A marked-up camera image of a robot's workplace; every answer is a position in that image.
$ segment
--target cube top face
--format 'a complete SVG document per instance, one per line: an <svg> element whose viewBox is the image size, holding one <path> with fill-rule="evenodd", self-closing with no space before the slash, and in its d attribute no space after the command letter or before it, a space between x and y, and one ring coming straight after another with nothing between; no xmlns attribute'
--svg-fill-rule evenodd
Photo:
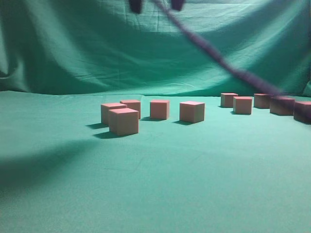
<svg viewBox="0 0 311 233"><path fill-rule="evenodd" d="M198 104L205 104L205 103L203 103L203 102L196 102L196 101L186 101L186 102L180 102L180 104L198 105Z"/></svg>
<svg viewBox="0 0 311 233"><path fill-rule="evenodd" d="M169 103L169 100L152 100L151 103Z"/></svg>
<svg viewBox="0 0 311 233"><path fill-rule="evenodd" d="M309 106L311 105L311 101L297 101L296 104Z"/></svg>
<svg viewBox="0 0 311 233"><path fill-rule="evenodd" d="M115 108L115 107L126 107L126 104L123 103L103 103L102 106L108 107L108 108Z"/></svg>
<svg viewBox="0 0 311 233"><path fill-rule="evenodd" d="M221 93L222 96L238 96L237 93Z"/></svg>
<svg viewBox="0 0 311 233"><path fill-rule="evenodd" d="M130 108L119 108L119 109L112 109L110 110L111 112L113 113L116 113L116 114L122 114L122 113L135 113L135 112L138 112L136 110L133 110L133 109L130 109Z"/></svg>
<svg viewBox="0 0 311 233"><path fill-rule="evenodd" d="M235 100L252 100L253 98L248 96L235 96L233 97Z"/></svg>
<svg viewBox="0 0 311 233"><path fill-rule="evenodd" d="M120 103L140 103L139 100L121 100Z"/></svg>
<svg viewBox="0 0 311 233"><path fill-rule="evenodd" d="M285 97L285 96L272 97L272 99L274 99L274 100L295 100L293 98L288 98L288 97Z"/></svg>
<svg viewBox="0 0 311 233"><path fill-rule="evenodd" d="M269 94L260 94L260 93L256 93L256 94L254 94L254 96L267 96L267 97L269 97L269 96L271 96L271 95L269 95Z"/></svg>

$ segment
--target green backdrop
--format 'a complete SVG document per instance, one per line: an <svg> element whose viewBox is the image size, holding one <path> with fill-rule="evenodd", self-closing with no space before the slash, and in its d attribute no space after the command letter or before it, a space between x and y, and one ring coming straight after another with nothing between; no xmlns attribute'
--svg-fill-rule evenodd
<svg viewBox="0 0 311 233"><path fill-rule="evenodd" d="M235 67L311 96L309 0L187 0L175 14ZM0 90L254 92L190 44L149 0L141 15L126 0L0 0L0 24Z"/></svg>

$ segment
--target cube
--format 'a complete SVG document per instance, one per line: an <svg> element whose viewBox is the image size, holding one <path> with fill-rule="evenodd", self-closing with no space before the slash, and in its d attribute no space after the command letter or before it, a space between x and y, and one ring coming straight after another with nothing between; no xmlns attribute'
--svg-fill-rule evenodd
<svg viewBox="0 0 311 233"><path fill-rule="evenodd" d="M139 100L121 100L120 103L126 104L128 108L138 111L140 119L140 101Z"/></svg>
<svg viewBox="0 0 311 233"><path fill-rule="evenodd" d="M224 108L233 107L233 97L238 96L236 93L221 93L221 106Z"/></svg>
<svg viewBox="0 0 311 233"><path fill-rule="evenodd" d="M130 108L109 110L109 131L118 136L138 133L138 111Z"/></svg>
<svg viewBox="0 0 311 233"><path fill-rule="evenodd" d="M179 120L197 123L204 121L205 103L186 101L179 104Z"/></svg>
<svg viewBox="0 0 311 233"><path fill-rule="evenodd" d="M270 98L269 94L254 94L254 107L269 109L270 108Z"/></svg>
<svg viewBox="0 0 311 233"><path fill-rule="evenodd" d="M252 97L233 97L233 112L236 114L252 114Z"/></svg>
<svg viewBox="0 0 311 233"><path fill-rule="evenodd" d="M294 114L295 99L278 96L270 100L270 113L280 116L292 116Z"/></svg>
<svg viewBox="0 0 311 233"><path fill-rule="evenodd" d="M122 103L103 103L101 104L102 124L109 124L108 111L111 109L126 108Z"/></svg>
<svg viewBox="0 0 311 233"><path fill-rule="evenodd" d="M311 120L305 115L311 116L311 101L297 101L295 103L294 119L304 123L311 123Z"/></svg>
<svg viewBox="0 0 311 233"><path fill-rule="evenodd" d="M152 100L150 102L150 118L166 120L170 117L169 100Z"/></svg>

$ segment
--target pink cube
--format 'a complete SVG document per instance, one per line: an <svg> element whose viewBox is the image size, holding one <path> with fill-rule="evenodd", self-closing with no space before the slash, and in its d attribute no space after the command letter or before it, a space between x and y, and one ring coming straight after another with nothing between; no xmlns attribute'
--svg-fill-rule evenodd
<svg viewBox="0 0 311 233"><path fill-rule="evenodd" d="M233 112L236 114L252 114L252 101L251 97L233 97Z"/></svg>
<svg viewBox="0 0 311 233"><path fill-rule="evenodd" d="M118 136L138 133L138 111L130 108L109 110L109 131Z"/></svg>
<svg viewBox="0 0 311 233"><path fill-rule="evenodd" d="M295 99L278 96L272 97L270 100L270 113L281 115L281 116L292 116L294 114L294 106L295 106Z"/></svg>
<svg viewBox="0 0 311 233"><path fill-rule="evenodd" d="M138 111L140 119L140 101L139 100L121 100L120 103L126 104L128 108Z"/></svg>
<svg viewBox="0 0 311 233"><path fill-rule="evenodd" d="M150 102L150 118L166 120L170 116L169 100L152 100Z"/></svg>
<svg viewBox="0 0 311 233"><path fill-rule="evenodd" d="M311 114L311 101L297 101L295 103L294 119L304 123L311 123L311 120L304 114Z"/></svg>
<svg viewBox="0 0 311 233"><path fill-rule="evenodd" d="M205 103L186 101L179 104L179 120L196 123L204 121Z"/></svg>
<svg viewBox="0 0 311 233"><path fill-rule="evenodd" d="M126 108L122 103L103 103L101 104L102 124L109 124L108 111L111 109Z"/></svg>
<svg viewBox="0 0 311 233"><path fill-rule="evenodd" d="M236 93L221 93L221 106L224 108L233 107L233 97L238 96Z"/></svg>
<svg viewBox="0 0 311 233"><path fill-rule="evenodd" d="M255 108L270 108L270 98L269 94L254 94L254 107Z"/></svg>

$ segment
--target green tablecloth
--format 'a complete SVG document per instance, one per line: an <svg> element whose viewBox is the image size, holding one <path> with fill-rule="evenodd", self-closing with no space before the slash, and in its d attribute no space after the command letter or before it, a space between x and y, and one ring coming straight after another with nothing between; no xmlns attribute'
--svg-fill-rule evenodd
<svg viewBox="0 0 311 233"><path fill-rule="evenodd" d="M171 101L171 117L150 121L158 98ZM115 137L99 124L100 104L121 99L141 100L139 134ZM178 121L187 100L206 103L204 122ZM308 232L310 126L219 104L0 92L0 231Z"/></svg>

